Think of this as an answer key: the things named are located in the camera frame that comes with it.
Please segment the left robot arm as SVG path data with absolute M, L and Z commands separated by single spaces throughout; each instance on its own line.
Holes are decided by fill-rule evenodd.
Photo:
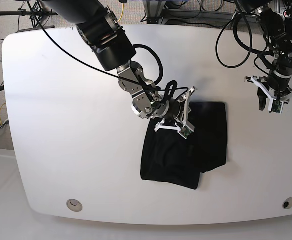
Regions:
M 245 80 L 257 86 L 259 110 L 268 104 L 269 113 L 282 113 L 283 106 L 292 98 L 289 82 L 292 77 L 292 42 L 285 32 L 282 17 L 273 12 L 265 0 L 241 0 L 240 6 L 247 14 L 256 14 L 256 22 L 263 32 L 265 49 L 260 51 L 246 46 L 238 36 L 238 24 L 243 17 L 234 17 L 233 35 L 236 42 L 245 50 L 256 55 L 269 72 L 264 77 L 246 77 Z

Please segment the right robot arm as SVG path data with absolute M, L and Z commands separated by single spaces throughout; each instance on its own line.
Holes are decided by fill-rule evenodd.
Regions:
M 46 0 L 44 3 L 76 26 L 104 71 L 117 71 L 118 84 L 130 94 L 131 108 L 138 117 L 160 118 L 178 127 L 185 124 L 186 103 L 181 99 L 173 99 L 177 82 L 169 82 L 164 94 L 160 95 L 158 84 L 163 78 L 160 58 L 145 45 L 131 44 L 112 11 L 97 0 Z M 141 65 L 132 61 L 136 49 L 147 50 L 155 58 L 159 68 L 157 80 L 146 79 Z

